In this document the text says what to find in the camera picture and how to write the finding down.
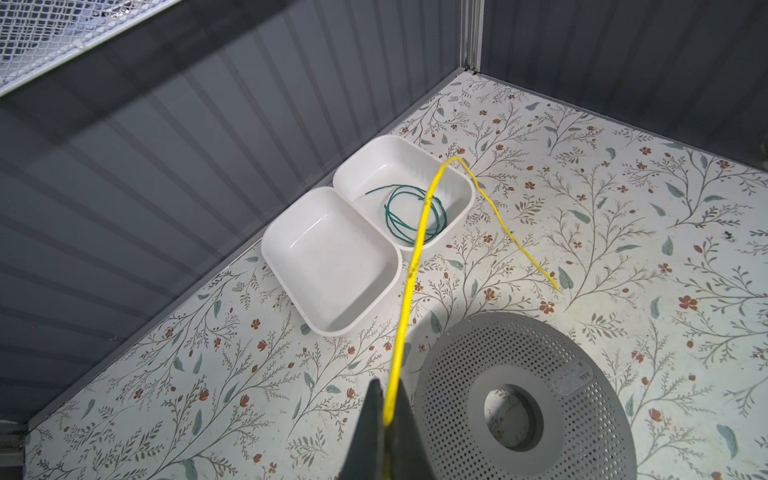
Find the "grey perforated cable spool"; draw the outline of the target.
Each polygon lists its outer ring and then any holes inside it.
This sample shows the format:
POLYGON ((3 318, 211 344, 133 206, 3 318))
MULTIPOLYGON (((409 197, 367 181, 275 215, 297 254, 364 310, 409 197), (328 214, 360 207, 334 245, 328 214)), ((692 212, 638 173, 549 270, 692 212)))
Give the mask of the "grey perforated cable spool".
POLYGON ((438 479, 634 479, 629 421, 605 374, 555 328, 508 312, 447 330, 415 416, 438 479))

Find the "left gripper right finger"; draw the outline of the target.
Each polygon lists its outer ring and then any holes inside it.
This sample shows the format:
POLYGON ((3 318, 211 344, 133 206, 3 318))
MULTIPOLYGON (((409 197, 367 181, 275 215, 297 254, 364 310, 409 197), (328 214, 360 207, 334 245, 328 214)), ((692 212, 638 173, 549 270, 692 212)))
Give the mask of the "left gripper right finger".
POLYGON ((403 382, 398 384, 394 416, 387 427, 389 479, 435 479, 403 382))

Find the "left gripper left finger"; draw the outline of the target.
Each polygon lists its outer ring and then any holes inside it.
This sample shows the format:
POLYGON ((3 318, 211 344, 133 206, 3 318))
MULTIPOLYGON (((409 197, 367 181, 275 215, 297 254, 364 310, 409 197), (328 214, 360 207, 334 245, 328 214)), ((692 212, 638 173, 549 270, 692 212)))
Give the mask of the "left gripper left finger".
POLYGON ((340 480, 381 480, 385 477, 384 394, 381 383, 369 383, 340 480))

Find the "white tray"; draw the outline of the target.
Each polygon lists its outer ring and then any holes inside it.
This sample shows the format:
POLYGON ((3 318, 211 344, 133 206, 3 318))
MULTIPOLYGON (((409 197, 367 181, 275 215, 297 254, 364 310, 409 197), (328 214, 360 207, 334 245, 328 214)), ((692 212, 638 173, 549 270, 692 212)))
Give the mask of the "white tray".
MULTIPOLYGON (((395 136, 379 136, 335 172, 333 187, 411 259, 427 190, 442 162, 395 136)), ((446 167, 433 194, 424 246, 425 262, 447 247, 473 206, 475 187, 454 165, 446 167)))
POLYGON ((279 215, 261 253, 310 330, 325 337, 371 322, 402 269, 400 250, 331 187, 279 215))

